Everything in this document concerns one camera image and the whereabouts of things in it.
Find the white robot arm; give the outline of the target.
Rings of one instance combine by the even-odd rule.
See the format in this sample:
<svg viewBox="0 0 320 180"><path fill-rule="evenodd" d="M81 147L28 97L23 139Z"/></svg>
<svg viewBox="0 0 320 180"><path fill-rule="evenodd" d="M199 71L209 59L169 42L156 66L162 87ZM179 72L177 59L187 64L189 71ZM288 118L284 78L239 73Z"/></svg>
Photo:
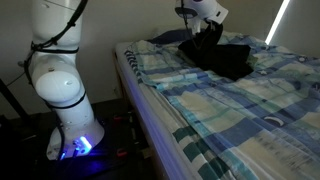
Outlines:
<svg viewBox="0 0 320 180"><path fill-rule="evenodd" d="M50 160L86 156L104 137L76 69L82 13L88 0L32 0L32 42L26 76L58 115L46 155Z"/></svg>

